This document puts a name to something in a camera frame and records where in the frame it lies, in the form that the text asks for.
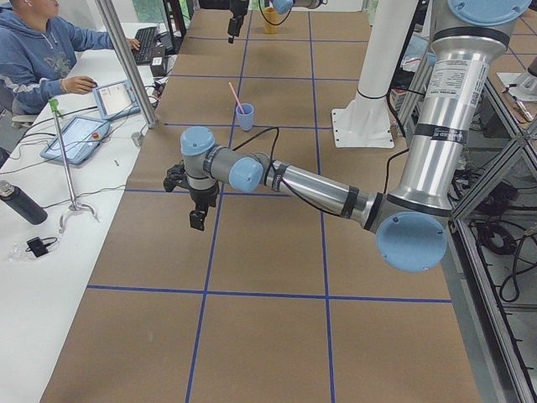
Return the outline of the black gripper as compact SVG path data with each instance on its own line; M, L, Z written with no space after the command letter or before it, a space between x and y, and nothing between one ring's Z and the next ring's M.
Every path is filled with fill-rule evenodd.
M195 203L194 211L189 214L190 227L203 229L203 222L211 215L211 209L216 206L218 188L190 190L190 198Z
M231 0L229 10L232 13L232 16L228 23L227 41L229 44L233 44L235 38L240 35L244 18L248 14L248 0Z

